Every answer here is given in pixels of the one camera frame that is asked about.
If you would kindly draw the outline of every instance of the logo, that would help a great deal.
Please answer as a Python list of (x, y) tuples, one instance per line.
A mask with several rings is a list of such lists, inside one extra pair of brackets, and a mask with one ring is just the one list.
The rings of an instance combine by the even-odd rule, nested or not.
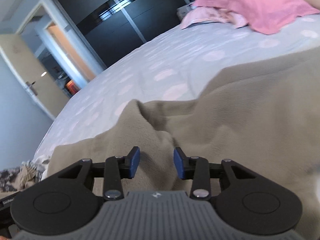
[(7, 199), (7, 200), (3, 201), (2, 204), (5, 205), (5, 204), (8, 204), (8, 203), (10, 203), (12, 201), (13, 201), (13, 198), (10, 198), (10, 199)]
[(155, 197), (155, 198), (159, 198), (159, 197), (162, 196), (162, 194), (159, 193), (159, 192), (155, 192), (155, 193), (152, 194), (152, 196)]

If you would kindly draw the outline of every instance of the pink pillow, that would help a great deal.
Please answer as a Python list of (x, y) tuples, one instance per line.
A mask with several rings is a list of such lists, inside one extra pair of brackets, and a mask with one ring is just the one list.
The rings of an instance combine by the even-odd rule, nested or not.
[(191, 24), (200, 22), (221, 22), (232, 23), (234, 28), (241, 28), (248, 24), (248, 21), (240, 14), (231, 12), (224, 8), (197, 7), (183, 18), (180, 28), (185, 29)]
[(297, 16), (320, 13), (304, 0), (196, 0), (194, 6), (226, 8), (244, 16), (253, 30), (274, 34)]

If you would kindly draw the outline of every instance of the light blue bedsheet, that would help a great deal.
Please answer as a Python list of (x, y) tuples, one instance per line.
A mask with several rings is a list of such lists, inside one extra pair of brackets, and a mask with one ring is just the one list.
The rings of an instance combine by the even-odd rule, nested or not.
[(190, 100), (227, 66), (320, 46), (320, 15), (298, 18), (270, 36), (249, 27), (178, 26), (125, 56), (78, 92), (53, 123), (35, 158), (57, 145), (110, 129), (131, 99)]

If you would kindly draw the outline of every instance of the sliding wardrobe door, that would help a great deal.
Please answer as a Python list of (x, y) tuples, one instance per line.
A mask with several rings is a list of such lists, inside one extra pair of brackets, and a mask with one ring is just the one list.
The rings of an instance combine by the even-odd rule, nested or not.
[(150, 41), (161, 33), (177, 26), (177, 8), (184, 0), (118, 0), (142, 33)]
[(184, 0), (57, 0), (107, 67), (177, 26)]
[(143, 44), (114, 0), (58, 0), (107, 67)]

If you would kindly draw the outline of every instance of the fleece blanket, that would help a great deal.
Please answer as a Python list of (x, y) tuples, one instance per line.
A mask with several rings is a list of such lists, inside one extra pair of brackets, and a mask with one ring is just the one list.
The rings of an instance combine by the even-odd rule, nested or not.
[[(110, 130), (58, 146), (51, 175), (82, 158), (103, 162), (141, 150), (140, 166), (125, 191), (190, 189), (173, 165), (173, 149), (211, 163), (224, 158), (295, 192), (303, 203), (297, 231), (320, 236), (320, 48), (222, 70), (192, 101), (131, 101)], [(212, 180), (213, 192), (216, 181)], [(95, 193), (101, 195), (96, 181)]]

